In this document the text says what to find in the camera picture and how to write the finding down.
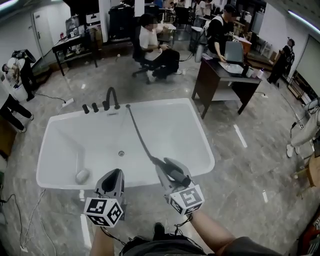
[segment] door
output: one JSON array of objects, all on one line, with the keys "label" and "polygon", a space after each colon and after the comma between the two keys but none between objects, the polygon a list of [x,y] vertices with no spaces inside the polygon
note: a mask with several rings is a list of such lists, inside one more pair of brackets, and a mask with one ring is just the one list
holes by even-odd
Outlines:
[{"label": "door", "polygon": [[41,48],[42,56],[45,56],[54,46],[47,19],[47,13],[44,10],[36,11],[33,13],[33,20],[35,25],[35,33]]}]

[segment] marble floor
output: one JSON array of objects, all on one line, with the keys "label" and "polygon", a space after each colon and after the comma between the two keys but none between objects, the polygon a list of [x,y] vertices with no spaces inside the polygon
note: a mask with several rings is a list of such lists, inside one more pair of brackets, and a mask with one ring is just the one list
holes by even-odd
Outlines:
[{"label": "marble floor", "polygon": [[[181,59],[188,56],[188,52],[181,53]],[[25,239],[31,212],[43,191],[36,182],[36,168],[49,118],[57,115],[60,109],[63,114],[81,110],[82,104],[96,102],[100,105],[110,86],[116,89],[121,104],[190,98],[200,67],[191,58],[180,63],[180,68],[186,69],[185,75],[172,75],[167,81],[148,85],[145,74],[132,78],[132,72],[139,65],[130,55],[101,59],[98,68],[92,62],[84,64],[85,61],[73,65],[65,77],[60,72],[53,73],[38,90],[38,93],[66,100],[73,97],[75,103],[61,109],[60,100],[36,95],[35,99],[23,104],[35,118],[27,124],[27,132],[16,137],[5,172],[2,198],[16,194],[23,225],[21,242],[26,241],[28,252],[20,250],[19,214],[11,200],[3,206],[7,225],[0,226],[1,242],[11,256],[54,256],[55,249],[59,256],[86,256],[90,252],[95,227],[82,212],[84,197],[91,196],[92,191],[46,189],[34,211]],[[296,154],[291,159],[286,155],[290,128],[296,118],[283,96],[299,117],[303,116],[301,104],[284,84],[278,89],[267,83],[266,77],[258,91],[267,97],[256,93],[241,115],[237,113],[240,102],[212,103],[202,125],[215,158],[215,167],[210,173],[194,177],[194,180],[200,185],[206,200],[204,212],[225,225],[235,236],[251,237],[266,247],[285,253],[319,206],[319,190],[310,189],[301,199],[296,194],[306,181],[290,177],[302,160]],[[194,107],[197,112],[203,110],[197,100]],[[235,124],[247,148],[243,147]],[[293,134],[297,131],[298,128],[294,128]],[[301,152],[303,157],[308,156],[310,145],[306,144]],[[162,222],[168,232],[174,231],[174,224],[181,223],[183,219],[167,205],[162,195],[159,184],[126,189],[125,221],[119,222],[110,232],[124,241],[135,235],[151,237],[155,222]],[[44,232],[39,212],[55,249]],[[184,225],[182,231],[210,252],[190,224]],[[118,253],[122,245],[117,241],[114,244]]]}]

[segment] faucet spout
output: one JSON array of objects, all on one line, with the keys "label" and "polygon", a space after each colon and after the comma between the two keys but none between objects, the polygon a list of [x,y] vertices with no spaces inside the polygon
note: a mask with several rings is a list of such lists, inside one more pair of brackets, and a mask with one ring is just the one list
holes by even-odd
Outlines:
[{"label": "faucet spout", "polygon": [[111,92],[112,92],[113,100],[114,100],[114,109],[116,109],[116,110],[120,109],[120,105],[119,105],[118,100],[117,100],[116,90],[113,87],[109,87],[109,89],[108,89],[108,91],[106,93],[106,99],[105,99],[104,102],[102,102],[105,111],[110,109],[110,95],[111,95]]}]

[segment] bathtub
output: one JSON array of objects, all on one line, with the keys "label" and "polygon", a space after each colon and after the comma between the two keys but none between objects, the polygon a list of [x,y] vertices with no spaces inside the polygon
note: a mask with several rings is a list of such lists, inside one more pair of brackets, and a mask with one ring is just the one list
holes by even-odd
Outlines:
[{"label": "bathtub", "polygon": [[[195,110],[187,98],[132,103],[131,110],[150,153],[183,163],[191,175],[210,172],[215,159]],[[93,190],[107,172],[119,168],[126,187],[160,183],[125,104],[115,110],[53,116],[46,127],[36,181],[52,189]],[[84,184],[75,175],[90,172]]]}]

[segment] whiteboard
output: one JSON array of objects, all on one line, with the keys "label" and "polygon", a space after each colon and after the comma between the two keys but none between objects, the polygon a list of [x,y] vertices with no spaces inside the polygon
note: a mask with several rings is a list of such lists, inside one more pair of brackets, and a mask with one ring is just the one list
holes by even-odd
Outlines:
[{"label": "whiteboard", "polygon": [[320,43],[309,36],[305,50],[296,68],[299,74],[312,87],[314,92],[320,96]]}]

